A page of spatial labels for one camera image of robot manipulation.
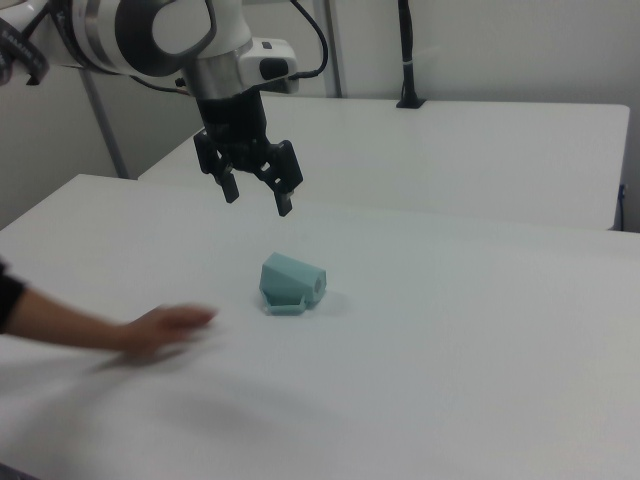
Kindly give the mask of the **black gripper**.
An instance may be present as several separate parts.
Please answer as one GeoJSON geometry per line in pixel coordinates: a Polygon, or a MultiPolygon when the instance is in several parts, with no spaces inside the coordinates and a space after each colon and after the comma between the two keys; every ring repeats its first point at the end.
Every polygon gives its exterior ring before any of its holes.
{"type": "Polygon", "coordinates": [[[303,175],[289,140],[269,143],[261,93],[197,99],[196,104],[204,127],[193,137],[201,172],[214,178],[227,203],[239,198],[232,170],[254,173],[272,190],[278,214],[287,216],[303,175]]]}

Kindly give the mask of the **bare person hand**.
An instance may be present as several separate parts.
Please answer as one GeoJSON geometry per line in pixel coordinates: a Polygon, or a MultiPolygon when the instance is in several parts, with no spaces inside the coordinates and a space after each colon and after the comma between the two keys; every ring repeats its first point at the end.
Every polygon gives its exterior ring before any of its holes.
{"type": "Polygon", "coordinates": [[[129,356],[153,356],[166,347],[184,344],[208,328],[217,309],[195,305],[157,307],[115,330],[114,346],[129,356]]]}

